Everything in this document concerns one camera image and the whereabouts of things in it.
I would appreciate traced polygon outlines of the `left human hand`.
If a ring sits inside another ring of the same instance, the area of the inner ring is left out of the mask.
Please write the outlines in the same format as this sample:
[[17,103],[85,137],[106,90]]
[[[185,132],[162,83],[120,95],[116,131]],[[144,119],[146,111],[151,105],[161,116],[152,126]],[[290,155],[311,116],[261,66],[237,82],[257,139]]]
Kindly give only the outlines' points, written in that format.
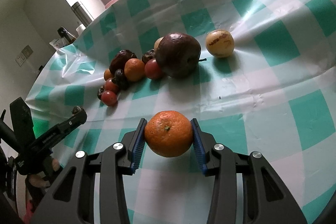
[[37,188],[49,188],[62,170],[58,159],[50,157],[41,172],[27,176],[28,183]]

